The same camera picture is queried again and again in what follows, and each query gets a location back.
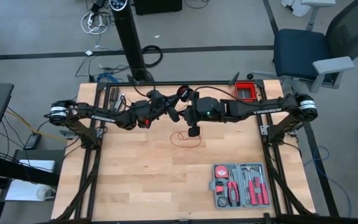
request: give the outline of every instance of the blue chair seat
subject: blue chair seat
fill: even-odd
[[[274,62],[278,77],[286,75],[315,80],[318,73],[313,62],[331,58],[324,34],[295,29],[282,29],[274,40]],[[327,74],[324,82],[333,82]]]

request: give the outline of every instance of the control panel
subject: control panel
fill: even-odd
[[[127,6],[128,0],[110,0],[111,9],[114,11],[121,11]]]

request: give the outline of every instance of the red pliers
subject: red pliers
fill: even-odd
[[[233,203],[232,203],[233,198],[232,198],[232,194],[231,194],[232,191],[234,191],[234,195],[236,195],[236,205],[240,206],[239,188],[238,188],[236,181],[234,181],[233,173],[229,169],[229,182],[227,183],[227,199],[228,199],[229,205],[231,207],[233,206]]]

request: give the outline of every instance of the chair armrest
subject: chair armrest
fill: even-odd
[[[328,7],[336,4],[335,0],[301,0],[302,5],[311,7]]]
[[[331,58],[313,62],[316,71],[321,74],[330,74],[344,72],[354,68],[353,61],[350,57]]]

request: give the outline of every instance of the wooden tabletop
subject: wooden tabletop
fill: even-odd
[[[265,82],[268,98],[283,96],[280,82]],[[234,87],[219,85],[219,88],[233,93]],[[158,86],[164,95],[176,93],[178,86]],[[133,87],[120,87],[130,101],[142,100]],[[149,86],[139,87],[146,93]],[[78,101],[93,104],[96,84],[81,84]],[[200,97],[227,98],[216,90],[202,89]],[[176,109],[184,107],[179,102]],[[272,115],[275,123],[287,113]],[[81,120],[89,125],[88,119]],[[256,117],[238,123],[199,122],[202,127],[200,140],[181,141],[174,132],[187,131],[184,120],[177,123],[168,116],[154,121],[150,129],[136,127],[132,131],[117,128],[107,123],[108,132],[103,137],[101,163],[94,202],[93,221],[124,220],[177,220],[210,218],[257,218],[273,207],[218,210],[213,192],[208,183],[212,180],[212,165],[221,163],[263,162],[264,154],[260,143]],[[285,141],[296,145],[295,139],[287,136]],[[79,145],[67,149],[67,153]],[[298,151],[291,146],[280,146],[287,183],[293,193],[312,212],[313,201]],[[85,151],[77,149],[65,159],[53,207],[52,218],[58,217],[71,202],[78,190]],[[283,197],[279,191],[282,210]],[[86,209],[88,195],[85,196]]]

